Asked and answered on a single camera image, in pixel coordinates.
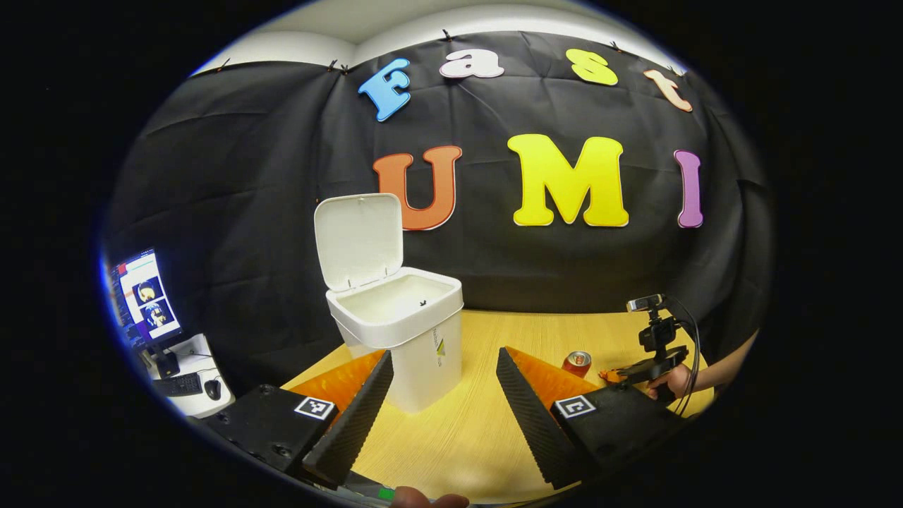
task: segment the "red can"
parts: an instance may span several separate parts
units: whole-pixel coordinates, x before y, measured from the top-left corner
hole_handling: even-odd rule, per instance
[[[586,372],[590,370],[590,365],[592,365],[592,358],[589,353],[586,353],[585,351],[573,351],[564,359],[562,369],[565,369],[575,376],[583,377],[586,375]]]

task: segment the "ceiling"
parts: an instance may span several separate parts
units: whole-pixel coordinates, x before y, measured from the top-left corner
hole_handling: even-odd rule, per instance
[[[261,25],[254,32],[310,32],[360,44],[388,28],[425,15],[491,4],[535,5],[602,21],[611,19],[593,7],[571,0],[319,0]]]

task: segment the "monitor stand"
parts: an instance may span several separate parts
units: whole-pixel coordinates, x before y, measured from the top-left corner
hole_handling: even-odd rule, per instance
[[[154,344],[147,348],[157,364],[157,372],[160,373],[160,379],[172,377],[179,373],[179,359],[175,353],[164,353],[163,348],[159,344]]]

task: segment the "computer monitor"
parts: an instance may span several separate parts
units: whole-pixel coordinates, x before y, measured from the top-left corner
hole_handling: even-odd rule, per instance
[[[135,353],[150,352],[161,378],[179,373],[173,353],[163,353],[163,343],[182,334],[170,305],[153,249],[110,268],[109,282],[114,312],[125,346]]]

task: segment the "white trash bin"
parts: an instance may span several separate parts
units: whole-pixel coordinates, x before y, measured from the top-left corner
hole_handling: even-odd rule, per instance
[[[392,352],[388,402],[417,413],[461,381],[461,282],[402,267],[392,193],[330,198],[313,214],[326,301],[353,357]]]

